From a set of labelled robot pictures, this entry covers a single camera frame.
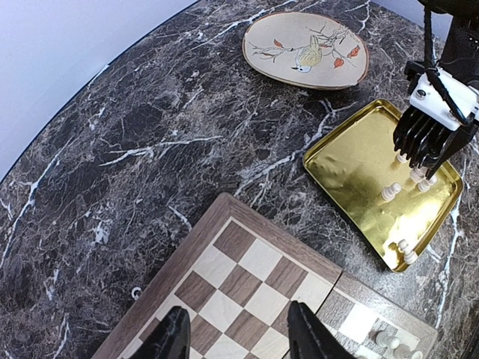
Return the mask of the beige floral ceramic plate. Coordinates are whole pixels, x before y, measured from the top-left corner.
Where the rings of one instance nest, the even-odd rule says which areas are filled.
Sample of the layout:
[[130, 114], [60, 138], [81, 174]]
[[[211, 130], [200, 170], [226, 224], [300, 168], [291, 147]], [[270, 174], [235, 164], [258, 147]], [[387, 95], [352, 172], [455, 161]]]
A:
[[302, 88], [341, 90], [367, 75], [369, 53], [354, 31], [314, 13], [280, 12], [246, 30], [246, 62], [271, 79]]

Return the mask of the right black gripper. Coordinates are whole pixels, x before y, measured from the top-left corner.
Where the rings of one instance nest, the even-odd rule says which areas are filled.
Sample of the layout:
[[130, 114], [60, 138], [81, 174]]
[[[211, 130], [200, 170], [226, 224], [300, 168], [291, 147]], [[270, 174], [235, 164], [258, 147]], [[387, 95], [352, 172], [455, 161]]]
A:
[[452, 131], [429, 115], [409, 106], [393, 134], [394, 149], [406, 155], [411, 168], [426, 168], [430, 179], [452, 155], [469, 144], [478, 130], [475, 120]]

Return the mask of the gold metal tray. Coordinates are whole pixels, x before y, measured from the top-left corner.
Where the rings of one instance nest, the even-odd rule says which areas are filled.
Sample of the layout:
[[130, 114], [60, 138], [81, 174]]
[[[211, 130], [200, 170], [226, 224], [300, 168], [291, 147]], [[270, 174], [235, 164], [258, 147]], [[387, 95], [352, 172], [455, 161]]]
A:
[[[345, 120], [305, 154], [303, 165], [315, 182], [357, 226], [394, 272], [410, 265], [397, 246], [405, 239], [421, 255], [457, 204], [463, 181], [445, 162], [437, 183], [426, 193], [409, 178], [411, 168], [396, 161], [393, 132], [401, 112], [377, 99]], [[381, 191], [398, 182], [390, 202]]]

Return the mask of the white chess pawn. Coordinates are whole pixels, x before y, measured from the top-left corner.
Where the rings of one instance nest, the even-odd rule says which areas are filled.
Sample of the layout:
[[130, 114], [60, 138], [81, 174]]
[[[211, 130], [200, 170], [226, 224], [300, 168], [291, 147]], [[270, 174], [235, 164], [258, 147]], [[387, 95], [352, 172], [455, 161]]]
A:
[[381, 191], [381, 197], [384, 201], [390, 202], [401, 192], [402, 186], [398, 182], [394, 182], [390, 186], [385, 187]]
[[417, 184], [417, 189], [421, 193], [426, 193], [437, 183], [437, 181], [438, 179], [436, 176], [432, 176], [430, 179], [424, 178]]
[[411, 265], [418, 259], [418, 255], [414, 251], [414, 248], [405, 239], [401, 239], [397, 243], [397, 246], [403, 254], [403, 261], [405, 264]]
[[400, 345], [400, 340], [398, 337], [390, 335], [386, 331], [380, 331], [376, 334], [375, 342], [378, 346], [387, 349], [396, 349]]
[[406, 154], [401, 155], [400, 153], [398, 153], [398, 154], [396, 155], [396, 161], [397, 161], [398, 163], [400, 163], [401, 165], [406, 164], [406, 163], [408, 162], [408, 160], [407, 160], [407, 158], [406, 158]]

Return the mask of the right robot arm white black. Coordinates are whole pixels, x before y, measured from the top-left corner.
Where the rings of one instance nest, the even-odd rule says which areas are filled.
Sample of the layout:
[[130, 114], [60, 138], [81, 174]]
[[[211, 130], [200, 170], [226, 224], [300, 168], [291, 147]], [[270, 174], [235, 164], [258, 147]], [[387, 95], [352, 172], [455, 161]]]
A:
[[[408, 61], [409, 107], [394, 148], [430, 179], [478, 130], [478, 2], [423, 1], [424, 58]], [[453, 19], [441, 58], [433, 54], [432, 13]]]

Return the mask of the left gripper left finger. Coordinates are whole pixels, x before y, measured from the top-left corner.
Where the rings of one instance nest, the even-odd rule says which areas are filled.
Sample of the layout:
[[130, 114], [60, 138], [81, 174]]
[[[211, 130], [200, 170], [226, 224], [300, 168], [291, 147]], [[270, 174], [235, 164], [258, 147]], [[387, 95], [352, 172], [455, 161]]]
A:
[[131, 359], [188, 359], [191, 343], [189, 313], [173, 306]]

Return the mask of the wooden chess board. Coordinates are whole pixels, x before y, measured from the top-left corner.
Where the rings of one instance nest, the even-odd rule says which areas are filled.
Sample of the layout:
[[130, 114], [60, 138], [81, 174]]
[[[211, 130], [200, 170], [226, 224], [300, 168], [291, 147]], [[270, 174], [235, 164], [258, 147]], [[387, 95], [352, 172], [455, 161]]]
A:
[[192, 358], [287, 358], [299, 301], [358, 358], [392, 358], [378, 333], [428, 358], [436, 330], [227, 193], [220, 194], [95, 352], [131, 358], [174, 306]]

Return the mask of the white chess piece cluster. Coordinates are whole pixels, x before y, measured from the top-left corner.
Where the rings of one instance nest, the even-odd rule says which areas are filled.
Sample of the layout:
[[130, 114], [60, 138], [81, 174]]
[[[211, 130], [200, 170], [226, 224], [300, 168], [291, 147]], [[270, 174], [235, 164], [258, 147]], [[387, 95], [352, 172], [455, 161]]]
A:
[[409, 178], [414, 183], [419, 183], [426, 178], [427, 168], [413, 168], [409, 173]]

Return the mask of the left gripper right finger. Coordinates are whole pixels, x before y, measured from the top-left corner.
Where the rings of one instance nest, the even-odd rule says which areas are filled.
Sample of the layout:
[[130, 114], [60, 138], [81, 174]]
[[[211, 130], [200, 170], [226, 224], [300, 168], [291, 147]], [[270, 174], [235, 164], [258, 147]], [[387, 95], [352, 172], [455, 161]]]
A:
[[292, 301], [287, 313], [290, 358], [354, 359], [303, 302]]

